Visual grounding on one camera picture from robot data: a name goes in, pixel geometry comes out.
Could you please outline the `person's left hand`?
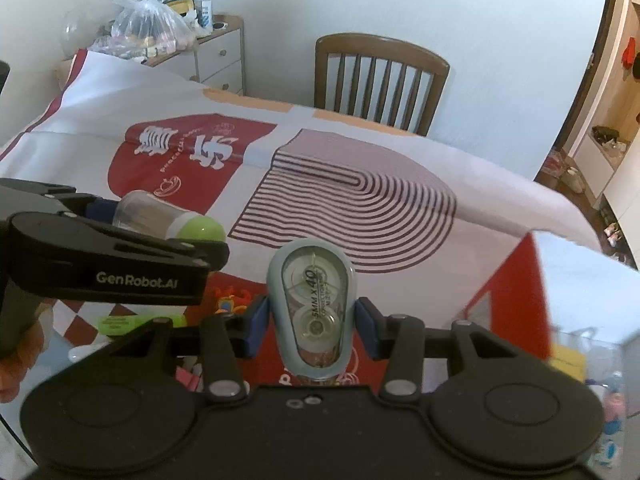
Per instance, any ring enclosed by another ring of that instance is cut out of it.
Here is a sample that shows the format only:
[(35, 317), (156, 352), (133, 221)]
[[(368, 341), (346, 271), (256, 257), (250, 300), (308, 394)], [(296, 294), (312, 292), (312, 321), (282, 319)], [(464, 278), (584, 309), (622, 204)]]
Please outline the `person's left hand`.
[(15, 350), (1, 359), (0, 401), (9, 403), (20, 392), (21, 382), (48, 348), (52, 334), (53, 313), (50, 304), (43, 302), (36, 310), (36, 320), (23, 334)]

